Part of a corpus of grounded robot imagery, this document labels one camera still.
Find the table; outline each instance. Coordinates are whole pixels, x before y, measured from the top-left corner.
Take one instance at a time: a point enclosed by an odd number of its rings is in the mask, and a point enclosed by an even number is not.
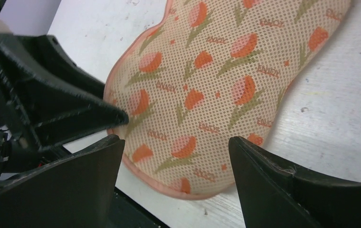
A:
[[[105,82],[136,37],[161,21],[162,0],[62,0],[49,34]],[[100,132],[66,147],[78,151]],[[328,175],[361,181],[361,0],[287,92],[268,137],[270,152]],[[116,186],[172,228],[244,227],[236,188],[203,201],[161,195],[124,166]]]

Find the white table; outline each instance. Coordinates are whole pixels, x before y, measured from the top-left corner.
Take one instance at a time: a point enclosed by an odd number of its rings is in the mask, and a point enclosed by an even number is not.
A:
[[[361,0],[286,95],[265,148],[332,176],[361,181]],[[62,0],[49,34],[105,82],[121,54],[159,23],[163,0]],[[66,147],[78,151],[106,135]],[[117,187],[172,228],[244,227],[236,188],[203,201],[163,196],[121,167]]]

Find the countertop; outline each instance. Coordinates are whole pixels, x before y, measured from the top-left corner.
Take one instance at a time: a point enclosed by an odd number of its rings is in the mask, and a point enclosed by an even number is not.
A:
[[[105,82],[122,53],[163,17],[162,0],[62,0],[49,34],[85,71]],[[361,0],[287,92],[264,147],[335,177],[361,181]],[[66,147],[78,151],[100,132]],[[211,199],[161,195],[123,165],[116,186],[172,228],[244,227],[236,188]]]

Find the dish cloth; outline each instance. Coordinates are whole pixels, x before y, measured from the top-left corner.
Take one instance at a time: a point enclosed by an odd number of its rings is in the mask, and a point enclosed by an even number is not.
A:
[[[235,180],[228,140],[262,145],[292,80],[350,0],[168,0],[162,22],[115,64],[104,100],[124,109],[124,164],[184,200]]]

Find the orange border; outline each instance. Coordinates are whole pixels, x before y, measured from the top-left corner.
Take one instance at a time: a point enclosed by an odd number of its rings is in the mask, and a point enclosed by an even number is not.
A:
[[[164,13],[164,17],[161,20],[161,22],[159,24],[157,24],[154,27],[151,27],[147,30],[145,30],[141,35],[138,36],[138,38],[132,43],[132,45],[130,45],[130,47],[125,51],[125,53],[119,58],[119,60],[116,62],[116,64],[114,65],[114,67],[112,68],[111,72],[109,73],[109,76],[106,80],[106,84],[105,84],[105,90],[104,90],[104,100],[106,101],[108,96],[109,96],[109,92],[108,89],[109,86],[112,82],[112,79],[115,75],[115,73],[117,72],[118,66],[121,65],[124,61],[124,59],[129,56],[129,54],[134,51],[136,45],[141,42],[144,41],[146,39],[146,37],[155,29],[157,29],[159,26],[161,26],[164,21],[168,18],[169,16],[169,12],[171,10],[172,7],[172,3],[173,0],[167,0],[166,6],[165,6],[165,13]],[[114,134],[113,129],[108,129],[107,130],[108,134]],[[144,172],[142,172],[140,169],[138,169],[131,161],[130,159],[126,156],[123,155],[122,156],[122,161],[125,164],[125,166],[134,174],[136,175],[138,178],[140,178],[142,181],[144,181],[147,185],[149,185],[151,188],[153,188],[154,190],[156,190],[159,193],[162,193],[164,195],[173,197],[173,198],[177,198],[177,199],[182,199],[182,200],[205,200],[208,198],[211,198],[215,195],[218,195],[221,193],[220,192],[216,192],[214,194],[208,194],[208,195],[193,195],[193,194],[186,194],[184,192],[179,192],[176,190],[173,190],[171,188],[169,188],[168,186],[154,180],[153,178],[151,178],[150,176],[148,176],[147,174],[145,174]]]

